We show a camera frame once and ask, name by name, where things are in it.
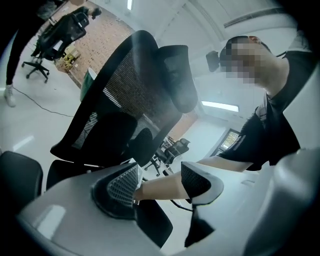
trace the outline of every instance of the ceiling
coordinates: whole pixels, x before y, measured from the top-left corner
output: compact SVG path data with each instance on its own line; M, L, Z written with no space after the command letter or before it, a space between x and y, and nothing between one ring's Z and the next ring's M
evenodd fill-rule
M225 28L244 15L280 7L273 0L91 0L110 11L134 30L147 30L159 46L187 45L192 76L199 99L239 106L239 113L204 106L206 115L244 123L262 102L264 91L253 84L210 73L206 54L220 51L235 35L258 36L271 51L285 51L295 37L295 24L286 14L254 18Z

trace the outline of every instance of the floor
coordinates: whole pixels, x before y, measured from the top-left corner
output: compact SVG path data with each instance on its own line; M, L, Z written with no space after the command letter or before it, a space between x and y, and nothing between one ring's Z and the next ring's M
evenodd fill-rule
M20 57L13 80L14 87L47 110L73 116L80 105L80 89L66 73L58 71L52 62L44 60L43 65L50 70L48 82L44 83L45 79L40 72L35 72L26 79L26 74L32 67L26 65L22 68L21 63L30 61L35 40L34 37ZM5 88L9 52L10 47L0 61L0 94ZM13 93L16 99L14 108L7 106L4 97L0 95L0 146L3 151L14 151L37 160L43 170L44 188L49 167L57 159L50 153L50 149L64 136L72 117L41 109L25 95L16 90ZM144 177L149 180L156 178L153 166L145 172ZM184 250L191 212L177 208L170 201L158 203L173 224L173 231L161 251L165 255L172 255ZM190 208L186 201L180 203Z

